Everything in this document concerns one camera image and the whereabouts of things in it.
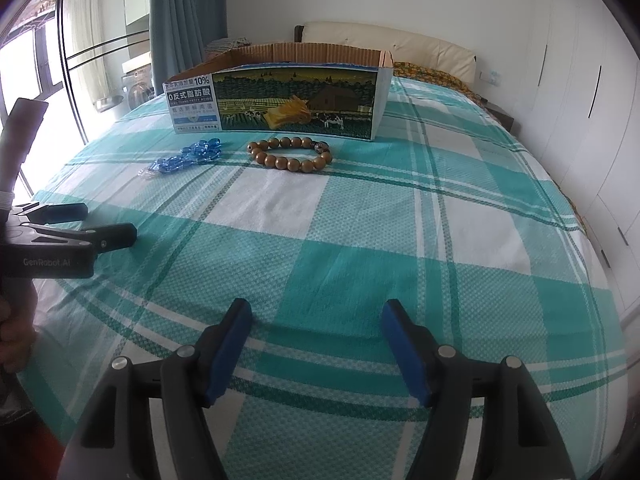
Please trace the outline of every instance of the yellow floral fabric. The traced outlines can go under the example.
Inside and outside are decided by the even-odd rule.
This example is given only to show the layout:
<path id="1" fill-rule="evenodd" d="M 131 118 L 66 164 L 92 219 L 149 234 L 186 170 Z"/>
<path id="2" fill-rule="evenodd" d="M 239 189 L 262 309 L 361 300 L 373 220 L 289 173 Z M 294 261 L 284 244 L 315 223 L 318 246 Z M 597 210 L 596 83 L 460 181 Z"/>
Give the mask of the yellow floral fabric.
<path id="1" fill-rule="evenodd" d="M 460 79 L 452 76 L 450 73 L 443 72 L 442 70 L 435 70 L 433 68 L 427 68 L 413 63 L 396 61 L 394 63 L 394 76 L 406 77 L 432 85 L 444 86 L 445 88 L 461 93 L 463 96 L 466 96 L 471 101 L 475 102 L 479 107 L 484 108 L 481 97 L 478 94 L 472 92 L 465 83 L 460 81 Z"/>

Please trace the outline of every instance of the plaid bedspread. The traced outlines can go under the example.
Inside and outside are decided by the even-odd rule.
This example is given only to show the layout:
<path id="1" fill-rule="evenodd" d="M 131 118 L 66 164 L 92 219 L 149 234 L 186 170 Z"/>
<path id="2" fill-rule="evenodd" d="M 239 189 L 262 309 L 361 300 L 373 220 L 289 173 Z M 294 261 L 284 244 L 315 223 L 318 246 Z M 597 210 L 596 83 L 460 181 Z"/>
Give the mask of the plaid bedspread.
<path id="1" fill-rule="evenodd" d="M 612 451 L 625 353 L 603 270 L 542 167 L 480 108 L 394 78 L 375 142 L 327 138 L 335 160 L 319 173 L 267 170 L 244 152 L 260 135 L 222 132 L 215 165 L 137 175 L 200 137 L 174 134 L 160 96 L 37 194 L 86 202 L 85 226 L 139 233 L 98 257 L 92 279 L 38 284 L 40 339 L 21 380 L 60 439 L 114 356 L 166 357 L 243 297 L 254 328 L 207 410 L 229 478 L 401 479 L 428 411 L 380 333 L 398 298 L 471 358 L 523 359 L 579 478 Z M 480 402 L 459 478 L 481 417 Z"/>

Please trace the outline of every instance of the blue beaded bracelet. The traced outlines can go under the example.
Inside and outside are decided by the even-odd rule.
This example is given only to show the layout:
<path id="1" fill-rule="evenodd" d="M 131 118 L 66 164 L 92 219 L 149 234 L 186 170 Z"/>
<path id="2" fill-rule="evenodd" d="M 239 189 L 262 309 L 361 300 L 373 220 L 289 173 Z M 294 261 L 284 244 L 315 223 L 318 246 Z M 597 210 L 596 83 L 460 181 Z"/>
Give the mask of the blue beaded bracelet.
<path id="1" fill-rule="evenodd" d="M 149 173 L 175 173 L 194 164 L 211 164 L 220 156 L 220 139 L 199 140 L 180 150 L 180 155 L 158 158 L 147 168 Z"/>

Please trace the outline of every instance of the curtain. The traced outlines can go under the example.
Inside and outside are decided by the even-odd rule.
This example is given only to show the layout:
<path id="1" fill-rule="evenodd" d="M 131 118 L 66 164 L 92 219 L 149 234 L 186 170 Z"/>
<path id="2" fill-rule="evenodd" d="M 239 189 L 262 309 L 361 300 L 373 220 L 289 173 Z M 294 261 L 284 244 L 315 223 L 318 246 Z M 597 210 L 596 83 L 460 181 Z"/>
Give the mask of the curtain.
<path id="1" fill-rule="evenodd" d="M 67 57 L 102 43 L 98 0 L 65 0 L 62 8 Z M 91 104 L 112 93 L 107 82 L 104 58 L 99 57 L 81 67 L 73 67 L 99 54 L 102 54 L 102 47 L 93 48 L 69 61 L 72 82 L 79 86 L 81 94 L 85 94 Z M 78 88 L 74 88 L 74 94 L 79 97 Z"/>
<path id="2" fill-rule="evenodd" d="M 156 95 L 171 76 L 204 60 L 209 41 L 226 37 L 226 0 L 149 0 Z"/>

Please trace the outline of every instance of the white curtain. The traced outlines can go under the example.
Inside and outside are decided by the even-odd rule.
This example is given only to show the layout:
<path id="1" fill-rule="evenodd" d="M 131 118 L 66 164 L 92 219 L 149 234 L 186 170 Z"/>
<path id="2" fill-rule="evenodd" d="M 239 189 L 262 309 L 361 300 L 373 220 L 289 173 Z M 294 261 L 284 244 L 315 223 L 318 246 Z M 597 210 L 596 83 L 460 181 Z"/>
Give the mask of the white curtain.
<path id="1" fill-rule="evenodd" d="M 104 41 L 98 0 L 65 0 L 62 7 L 67 57 Z M 99 57 L 81 67 L 73 68 L 102 53 L 103 47 L 92 48 L 69 61 L 76 100 L 83 100 L 86 97 L 91 104 L 95 104 L 98 99 L 112 94 L 107 82 L 104 58 Z"/>

